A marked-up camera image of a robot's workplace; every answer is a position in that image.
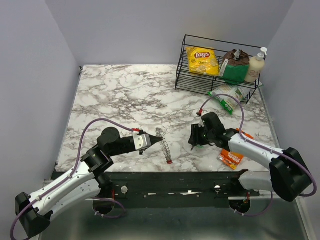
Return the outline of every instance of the marble tabletop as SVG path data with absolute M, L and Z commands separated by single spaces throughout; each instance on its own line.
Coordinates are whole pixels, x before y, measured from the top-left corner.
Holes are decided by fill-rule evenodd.
M 85 65 L 76 92 L 56 171 L 71 169 L 77 156 L 83 129 L 92 120 L 108 118 L 129 128 L 140 128 L 156 135 L 161 129 L 170 150 L 167 164 L 163 145 L 157 143 L 140 156 L 132 152 L 112 157 L 112 172 L 199 172 L 232 171 L 217 159 L 221 149 L 215 146 L 194 148 L 188 144 L 191 124 L 199 123 L 197 111 L 208 98 L 205 95 L 175 90 L 176 65 Z M 238 128 L 240 108 L 229 115 L 218 102 L 210 101 L 205 110 L 215 112 L 225 128 Z M 255 140 L 275 146 L 268 117 L 259 91 L 244 105 L 243 130 Z M 112 125 L 96 122 L 87 131 L 81 155 L 97 143 L 102 130 Z M 121 136 L 131 133 L 118 128 Z M 244 158 L 236 169 L 266 171 Z

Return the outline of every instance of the wire basket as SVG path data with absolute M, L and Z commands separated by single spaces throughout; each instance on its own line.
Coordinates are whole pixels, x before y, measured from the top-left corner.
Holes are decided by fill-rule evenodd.
M 235 42 L 221 41 L 210 39 L 206 37 L 185 35 L 183 38 L 181 46 L 181 54 L 179 63 L 176 69 L 176 78 L 175 78 L 175 89 L 185 90 L 197 94 L 208 95 L 208 92 L 216 89 L 217 87 L 228 83 L 219 76 L 204 75 L 201 73 L 190 73 L 189 72 L 189 61 L 188 55 L 186 52 L 187 47 L 197 47 L 203 49 L 214 49 L 216 60 L 218 61 L 219 68 L 221 68 L 224 55 L 233 50 L 241 48 L 243 51 L 249 54 L 250 57 L 257 55 L 257 49 L 260 49 L 260 46 L 252 46 L 246 44 L 240 44 Z M 242 100 L 243 103 L 248 103 L 257 88 L 260 84 L 260 75 L 255 80 L 255 82 L 239 82 L 235 85 L 241 86 L 244 88 L 251 89 L 249 94 Z

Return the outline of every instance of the lotion bottle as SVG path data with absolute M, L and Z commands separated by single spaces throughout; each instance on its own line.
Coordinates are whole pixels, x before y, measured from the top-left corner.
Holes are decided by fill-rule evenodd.
M 259 77 L 259 74 L 265 67 L 264 58 L 267 55 L 268 49 L 266 47 L 262 47 L 260 50 L 261 52 L 258 53 L 257 56 L 250 58 L 250 66 L 244 79 L 248 83 L 253 83 Z

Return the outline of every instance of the yellow chip bag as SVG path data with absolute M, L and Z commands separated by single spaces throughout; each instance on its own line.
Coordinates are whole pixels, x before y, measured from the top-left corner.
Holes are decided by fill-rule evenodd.
M 213 49 L 187 46 L 190 73 L 219 75 L 219 64 Z

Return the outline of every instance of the soap dispenser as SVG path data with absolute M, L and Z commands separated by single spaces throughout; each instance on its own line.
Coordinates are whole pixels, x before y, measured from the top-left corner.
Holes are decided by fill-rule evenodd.
M 268 49 L 262 47 L 260 50 L 261 52 L 258 53 L 257 56 L 250 58 L 249 69 L 244 79 L 248 83 L 253 83 L 259 77 L 259 74 L 265 66 L 264 58 L 267 55 Z

